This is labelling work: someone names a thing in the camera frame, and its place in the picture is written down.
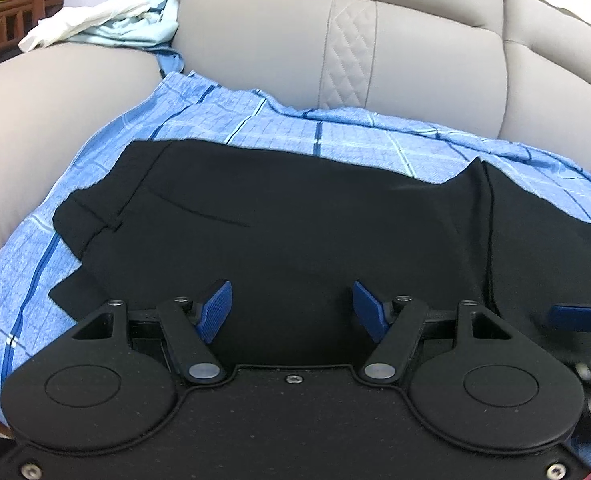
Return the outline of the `blue plaid bed sheet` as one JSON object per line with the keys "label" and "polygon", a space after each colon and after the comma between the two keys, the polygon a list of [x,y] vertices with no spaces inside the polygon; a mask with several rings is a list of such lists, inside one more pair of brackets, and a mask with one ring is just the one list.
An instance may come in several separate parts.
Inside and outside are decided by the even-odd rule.
{"label": "blue plaid bed sheet", "polygon": [[56,232],[56,210],[104,179],[129,144],[184,140],[313,156],[429,184],[481,160],[591,224],[591,174],[558,154],[356,107],[294,110],[264,91],[168,73],[82,147],[1,249],[0,479],[591,479],[591,361],[562,361],[541,346],[580,381],[584,404],[567,440],[532,452],[481,452],[439,436],[403,387],[361,379],[373,351],[357,364],[218,360],[222,382],[179,387],[163,422],[116,448],[63,452],[18,440],[1,407],[4,383],[82,321],[50,296],[80,266]]}

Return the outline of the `black pants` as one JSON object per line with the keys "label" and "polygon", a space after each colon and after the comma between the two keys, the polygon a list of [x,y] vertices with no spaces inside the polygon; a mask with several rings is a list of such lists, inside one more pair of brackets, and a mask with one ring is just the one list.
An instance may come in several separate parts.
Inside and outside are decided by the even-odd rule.
{"label": "black pants", "polygon": [[591,224],[474,160],[429,184],[395,172],[204,141],[137,141],[53,217],[79,269],[51,299],[80,320],[220,280],[232,308],[213,342],[238,365],[363,362],[352,285],[435,310],[475,300],[562,361],[591,334],[553,330],[555,304],[591,304]]}

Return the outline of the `white and teal clothes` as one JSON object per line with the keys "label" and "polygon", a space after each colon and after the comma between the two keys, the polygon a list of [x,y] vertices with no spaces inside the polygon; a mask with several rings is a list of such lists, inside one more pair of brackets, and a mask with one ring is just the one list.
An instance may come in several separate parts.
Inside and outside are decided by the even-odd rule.
{"label": "white and teal clothes", "polygon": [[43,18],[18,43],[24,53],[62,41],[148,50],[167,46],[177,32],[177,0],[106,0],[64,6]]}

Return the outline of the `beige padded headboard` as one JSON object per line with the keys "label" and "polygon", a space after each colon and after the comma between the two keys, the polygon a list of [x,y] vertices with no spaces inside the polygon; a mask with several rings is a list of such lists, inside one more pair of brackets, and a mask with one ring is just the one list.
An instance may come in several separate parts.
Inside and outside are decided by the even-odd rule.
{"label": "beige padded headboard", "polygon": [[[545,148],[591,172],[591,0],[178,0],[187,70]],[[0,64],[0,247],[155,56],[56,44]]]}

